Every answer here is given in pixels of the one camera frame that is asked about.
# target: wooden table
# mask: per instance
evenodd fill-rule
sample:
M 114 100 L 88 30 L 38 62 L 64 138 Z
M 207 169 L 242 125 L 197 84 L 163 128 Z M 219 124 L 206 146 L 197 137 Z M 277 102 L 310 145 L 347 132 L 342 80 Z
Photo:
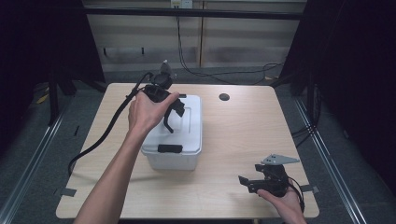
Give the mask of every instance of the wooden table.
M 134 84 L 109 85 L 83 149 L 104 132 Z M 153 170 L 140 153 L 132 173 L 121 218 L 266 218 L 275 208 L 239 184 L 238 176 L 263 179 L 254 164 L 279 154 L 299 159 L 274 89 L 263 86 L 181 85 L 170 91 L 199 95 L 203 102 L 203 145 L 195 171 Z M 227 93 L 229 101 L 219 95 Z M 106 141 L 80 159 L 67 184 L 74 197 L 63 196 L 56 214 L 75 217 L 96 181 L 119 149 L 128 129 L 125 108 Z M 300 162 L 286 164 L 286 172 L 308 184 Z M 318 206 L 306 192 L 306 217 Z

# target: small round object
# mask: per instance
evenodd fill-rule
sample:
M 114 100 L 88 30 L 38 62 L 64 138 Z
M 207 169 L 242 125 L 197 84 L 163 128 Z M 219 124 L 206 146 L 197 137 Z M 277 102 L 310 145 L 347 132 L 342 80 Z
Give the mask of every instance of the small round object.
M 222 94 L 219 95 L 219 98 L 222 101 L 228 101 L 228 100 L 230 100 L 230 95 L 227 94 L 227 93 L 222 93 Z

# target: white plastic container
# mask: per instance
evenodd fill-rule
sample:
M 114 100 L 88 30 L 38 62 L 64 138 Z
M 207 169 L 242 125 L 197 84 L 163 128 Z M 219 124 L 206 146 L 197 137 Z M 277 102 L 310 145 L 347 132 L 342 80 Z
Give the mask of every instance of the white plastic container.
M 170 133 L 163 120 L 151 130 L 142 145 L 142 153 L 147 156 L 153 169 L 194 170 L 202 145 L 202 103 L 196 95 L 180 98 L 185 111 L 181 118 L 172 110 L 168 124 L 174 130 Z M 159 145 L 181 152 L 159 152 Z

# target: metal bracket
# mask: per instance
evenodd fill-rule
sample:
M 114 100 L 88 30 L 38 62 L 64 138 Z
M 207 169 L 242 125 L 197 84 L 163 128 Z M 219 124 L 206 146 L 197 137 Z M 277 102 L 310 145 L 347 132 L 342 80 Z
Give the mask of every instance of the metal bracket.
M 261 161 L 261 164 L 265 164 L 265 165 L 282 165 L 282 164 L 287 164 L 287 163 L 295 163 L 295 162 L 299 162 L 299 161 L 300 160 L 294 159 L 294 158 L 291 158 L 291 157 L 271 154 L 267 158 L 264 158 Z

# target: electrical outlet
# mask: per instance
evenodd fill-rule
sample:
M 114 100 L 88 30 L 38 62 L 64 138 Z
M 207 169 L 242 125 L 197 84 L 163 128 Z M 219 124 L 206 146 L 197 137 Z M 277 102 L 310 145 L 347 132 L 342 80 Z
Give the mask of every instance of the electrical outlet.
M 171 0 L 171 8 L 181 8 L 181 0 Z
M 181 7 L 182 8 L 192 8 L 192 0 L 182 0 Z

